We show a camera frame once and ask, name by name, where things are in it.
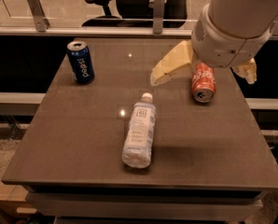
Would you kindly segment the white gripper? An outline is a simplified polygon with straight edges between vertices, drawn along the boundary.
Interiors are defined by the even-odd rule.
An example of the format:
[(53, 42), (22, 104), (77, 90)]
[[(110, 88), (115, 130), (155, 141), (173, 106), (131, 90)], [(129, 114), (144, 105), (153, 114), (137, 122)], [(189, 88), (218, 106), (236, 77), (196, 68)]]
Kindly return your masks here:
[(159, 86), (171, 79), (188, 77), (192, 64), (205, 63), (213, 68), (232, 67), (232, 71), (248, 84), (257, 81), (254, 59), (270, 38), (270, 31), (255, 38), (238, 38), (221, 32), (211, 21), (207, 4), (193, 28), (191, 41), (175, 45), (152, 69), (150, 84)]

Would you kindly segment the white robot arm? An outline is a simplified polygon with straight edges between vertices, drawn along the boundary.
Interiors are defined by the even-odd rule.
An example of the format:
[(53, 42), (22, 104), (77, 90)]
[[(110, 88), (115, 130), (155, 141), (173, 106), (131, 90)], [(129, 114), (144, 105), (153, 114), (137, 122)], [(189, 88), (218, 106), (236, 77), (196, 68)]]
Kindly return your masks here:
[(178, 43), (152, 69), (158, 86), (183, 77), (199, 63), (231, 68), (250, 84), (257, 81), (254, 57), (276, 29), (278, 0), (212, 0), (202, 9), (191, 38)]

